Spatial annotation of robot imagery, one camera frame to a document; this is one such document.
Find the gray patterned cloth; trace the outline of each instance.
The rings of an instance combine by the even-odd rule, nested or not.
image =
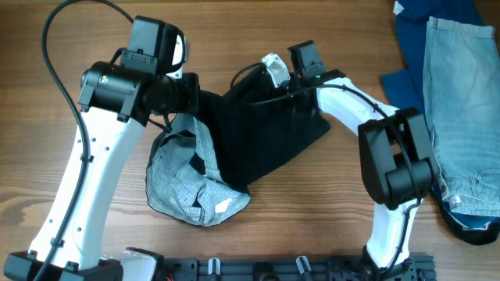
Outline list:
[[[195,153],[205,163],[205,175],[190,165]],[[223,222],[251,199],[222,181],[209,129],[187,113],[177,114],[172,132],[165,135],[152,158],[146,194],[156,211],[200,226]]]

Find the wooden table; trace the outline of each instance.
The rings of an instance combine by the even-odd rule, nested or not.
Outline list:
[[[404,67],[392,0],[328,2],[127,3],[131,15],[180,27],[191,42],[187,71],[202,88],[223,93],[242,67],[308,39],[328,69],[338,68],[385,101],[380,75]],[[500,2],[478,1],[486,22],[500,25]],[[0,269],[26,250],[52,205],[76,130],[43,63],[41,30],[54,5],[0,6]],[[48,38],[49,55],[77,99],[93,62],[127,46],[130,24],[99,4],[68,7]],[[148,126],[122,173],[106,221],[103,250],[135,246],[167,257],[262,258],[360,254],[371,233],[373,202],[361,181],[356,136],[332,118],[331,131],[253,183],[251,204],[220,226],[194,227],[146,204],[145,166],[159,129]],[[500,243],[474,247],[454,238],[436,201],[426,199],[410,250],[433,254],[440,280],[499,280]]]

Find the blue jeans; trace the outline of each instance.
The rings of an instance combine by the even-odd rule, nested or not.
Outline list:
[[[493,27],[430,17],[423,66],[427,127],[450,210],[500,216],[500,61]]]

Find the denim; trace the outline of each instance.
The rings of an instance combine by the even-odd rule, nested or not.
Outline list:
[[[442,207],[441,211],[443,212],[443,216],[449,215],[453,221],[460,225],[460,227],[464,230],[488,230],[488,227],[492,223],[500,222],[500,217],[487,215],[464,215],[452,212],[450,210],[450,204],[443,201],[443,198],[441,197],[441,189],[439,185],[432,187],[432,193]]]
[[[483,26],[473,0],[398,0],[395,20],[399,46],[408,69],[382,76],[387,99],[400,109],[423,112],[423,57],[429,16]]]
[[[451,212],[500,215],[500,62],[493,27],[430,17],[423,64],[427,128]]]

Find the white label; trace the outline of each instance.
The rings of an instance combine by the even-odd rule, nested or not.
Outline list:
[[[220,214],[221,212],[225,212],[227,210],[227,207],[229,207],[229,203],[231,203],[233,199],[228,198],[219,204],[216,205],[216,214]]]
[[[402,12],[405,8],[403,8],[403,6],[401,6],[401,4],[399,4],[399,2],[396,1],[396,3],[394,4],[394,10],[393,10],[393,13],[395,15],[399,15],[400,12]]]
[[[460,200],[459,195],[453,195],[450,197],[450,207],[454,208],[457,204],[462,203],[462,200]]]

